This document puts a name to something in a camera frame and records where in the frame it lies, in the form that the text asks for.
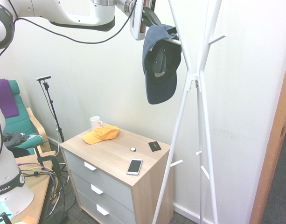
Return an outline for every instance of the smartphone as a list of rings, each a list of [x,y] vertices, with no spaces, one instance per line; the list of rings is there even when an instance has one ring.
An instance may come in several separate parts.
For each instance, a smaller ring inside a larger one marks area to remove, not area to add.
[[[139,175],[143,160],[142,159],[132,159],[129,164],[126,174],[128,175]]]

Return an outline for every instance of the baseball cap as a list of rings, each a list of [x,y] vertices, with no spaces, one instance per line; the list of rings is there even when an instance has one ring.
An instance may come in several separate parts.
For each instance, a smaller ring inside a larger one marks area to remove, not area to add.
[[[176,70],[181,61],[181,46],[164,39],[178,40],[176,28],[165,24],[152,25],[144,40],[143,71],[150,104],[167,101],[177,86]]]
[[[117,137],[120,129],[117,126],[105,125],[97,127],[88,134],[83,135],[83,139],[88,144],[95,144],[103,140],[114,139]]]

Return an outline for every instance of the mug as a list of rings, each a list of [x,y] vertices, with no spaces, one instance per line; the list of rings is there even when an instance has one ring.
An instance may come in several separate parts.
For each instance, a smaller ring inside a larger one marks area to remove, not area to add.
[[[90,118],[91,129],[94,130],[97,127],[102,127],[103,123],[99,116],[94,116]]]

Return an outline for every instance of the wooden table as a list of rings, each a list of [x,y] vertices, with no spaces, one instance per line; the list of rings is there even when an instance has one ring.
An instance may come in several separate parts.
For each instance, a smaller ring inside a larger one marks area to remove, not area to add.
[[[101,224],[151,224],[170,146],[158,142],[161,150],[152,152],[148,143],[155,140],[122,129],[115,139],[89,145],[83,135],[90,131],[60,145],[81,209]],[[126,174],[133,158],[143,159],[139,175]],[[173,169],[157,224],[172,217]]]
[[[50,151],[46,153],[40,153],[41,156],[47,156],[47,155],[55,155],[55,151]],[[28,163],[28,162],[36,162],[37,161],[37,155],[29,155],[24,156],[20,158],[15,159],[17,163]],[[51,161],[43,162],[44,166],[47,168],[52,168]],[[36,164],[29,164],[29,165],[21,165],[20,169],[30,169],[32,167],[37,167]],[[38,224],[41,210],[43,207],[43,202],[45,199],[47,187],[49,184],[49,175],[41,175],[38,177],[27,177],[26,178],[26,184],[29,186],[29,188],[34,192],[34,199],[32,203],[20,214],[16,215],[11,222],[12,223],[18,223],[21,222],[25,217],[31,216],[36,219],[34,224]]]

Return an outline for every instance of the floor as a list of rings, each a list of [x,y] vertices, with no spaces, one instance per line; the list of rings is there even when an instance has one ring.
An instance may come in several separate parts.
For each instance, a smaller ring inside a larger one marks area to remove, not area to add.
[[[286,224],[286,135],[261,224]]]
[[[57,147],[51,144],[51,149],[57,150]],[[57,158],[59,162],[64,162],[61,152],[59,153]],[[66,211],[72,206],[68,211],[69,219],[64,224],[98,224],[98,222],[95,221],[93,218],[91,218],[87,213],[80,211],[80,208],[77,203],[74,204],[75,194],[74,194],[72,185],[70,183],[68,183],[64,187],[64,193],[65,195],[63,197],[60,197],[58,205],[56,206],[54,210],[54,212],[56,212],[57,210],[63,210],[63,209]],[[196,224],[196,223],[178,214],[177,212],[174,212],[174,216],[169,224]]]

